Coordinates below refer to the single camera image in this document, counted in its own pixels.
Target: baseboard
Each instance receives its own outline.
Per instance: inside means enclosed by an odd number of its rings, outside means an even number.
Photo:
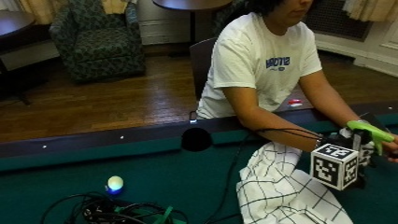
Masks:
[[[348,45],[336,45],[326,41],[315,41],[318,49],[352,57],[354,64],[398,77],[398,60],[386,55],[366,52]]]
[[[378,54],[370,54],[368,57],[355,58],[354,64],[367,67],[380,73],[398,77],[398,62],[395,58]]]

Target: wooden floor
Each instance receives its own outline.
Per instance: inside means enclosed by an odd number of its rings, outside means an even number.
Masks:
[[[189,57],[170,58],[174,46],[145,47],[146,73],[113,82],[74,85],[60,59],[25,68],[48,83],[0,101],[0,142],[186,121],[195,109]],[[348,104],[391,101],[398,77],[356,67],[351,60],[320,53],[330,83]]]

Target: person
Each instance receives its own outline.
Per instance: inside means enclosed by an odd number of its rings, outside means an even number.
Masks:
[[[202,119],[237,116],[253,131],[290,129],[259,135],[308,152],[318,144],[312,133],[273,113],[296,84],[312,107],[340,127],[360,119],[324,77],[312,31],[302,22],[319,1],[249,0],[250,13],[218,36],[197,109]],[[398,135],[384,150],[398,150]]]

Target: table leg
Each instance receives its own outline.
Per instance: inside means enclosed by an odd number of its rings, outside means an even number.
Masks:
[[[1,72],[1,77],[5,80],[2,82],[5,93],[14,95],[20,99],[20,101],[24,102],[25,105],[29,105],[29,101],[25,94],[21,93],[21,91],[17,88],[16,82],[9,77],[9,70],[2,63],[1,58],[0,58],[0,72]]]
[[[195,12],[190,12],[190,44],[195,44],[197,42],[197,18]]]

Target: curtain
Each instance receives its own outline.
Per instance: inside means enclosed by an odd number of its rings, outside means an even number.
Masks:
[[[125,11],[126,3],[133,2],[137,4],[138,0],[102,0],[103,12],[106,14],[122,14]]]
[[[359,21],[395,21],[398,0],[346,0],[343,10]]]
[[[8,11],[20,11],[20,5],[14,0],[0,0],[2,6],[6,8]]]
[[[60,7],[66,0],[18,0],[25,12],[34,15],[37,24],[50,24]]]

